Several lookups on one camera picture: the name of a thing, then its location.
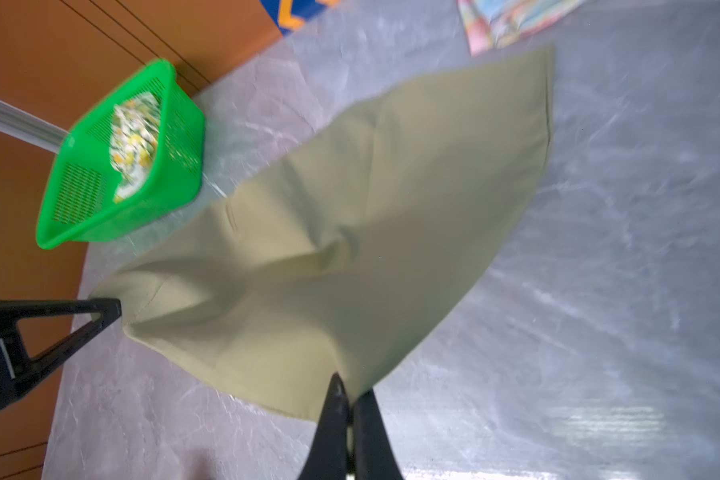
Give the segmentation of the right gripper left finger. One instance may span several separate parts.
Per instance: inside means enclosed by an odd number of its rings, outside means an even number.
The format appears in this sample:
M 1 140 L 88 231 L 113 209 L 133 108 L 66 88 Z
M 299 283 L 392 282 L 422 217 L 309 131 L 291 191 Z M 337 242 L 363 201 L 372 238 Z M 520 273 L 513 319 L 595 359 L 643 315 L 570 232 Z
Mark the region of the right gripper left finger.
M 331 377 L 315 435 L 298 480 L 345 480 L 350 404 L 338 373 Z

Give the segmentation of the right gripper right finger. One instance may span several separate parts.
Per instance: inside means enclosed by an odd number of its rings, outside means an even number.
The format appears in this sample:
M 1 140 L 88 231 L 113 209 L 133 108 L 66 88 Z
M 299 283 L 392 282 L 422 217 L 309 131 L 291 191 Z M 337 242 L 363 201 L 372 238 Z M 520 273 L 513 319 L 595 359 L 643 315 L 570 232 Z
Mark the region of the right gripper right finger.
M 357 480 L 403 480 L 373 390 L 357 399 L 352 418 Z

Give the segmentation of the pastel floral skirt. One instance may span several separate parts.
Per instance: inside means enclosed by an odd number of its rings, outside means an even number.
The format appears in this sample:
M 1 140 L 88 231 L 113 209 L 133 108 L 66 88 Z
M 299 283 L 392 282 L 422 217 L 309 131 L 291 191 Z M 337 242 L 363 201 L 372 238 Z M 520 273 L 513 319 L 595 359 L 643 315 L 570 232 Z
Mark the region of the pastel floral skirt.
M 512 45 L 560 21 L 585 0 L 458 0 L 472 56 Z

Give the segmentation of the green plastic basket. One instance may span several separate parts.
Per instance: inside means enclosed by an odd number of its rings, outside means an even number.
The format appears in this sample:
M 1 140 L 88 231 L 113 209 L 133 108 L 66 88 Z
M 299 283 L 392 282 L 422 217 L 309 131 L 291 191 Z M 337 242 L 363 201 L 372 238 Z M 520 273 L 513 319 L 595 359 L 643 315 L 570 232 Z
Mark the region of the green plastic basket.
M 159 117 L 146 175 L 126 189 L 115 168 L 116 110 L 146 94 Z M 195 199 L 202 181 L 205 117 L 177 83 L 175 67 L 156 59 L 118 86 L 71 129 L 56 155 L 36 229 L 39 247 L 108 242 Z

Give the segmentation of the olive green skirt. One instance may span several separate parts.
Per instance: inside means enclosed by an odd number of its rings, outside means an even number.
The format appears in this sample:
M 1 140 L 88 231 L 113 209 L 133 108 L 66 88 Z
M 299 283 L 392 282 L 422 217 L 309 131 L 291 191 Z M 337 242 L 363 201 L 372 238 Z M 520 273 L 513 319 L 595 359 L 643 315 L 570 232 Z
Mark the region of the olive green skirt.
M 93 291 L 211 387 L 316 420 L 386 377 L 483 276 L 553 137 L 555 49 L 358 102 Z

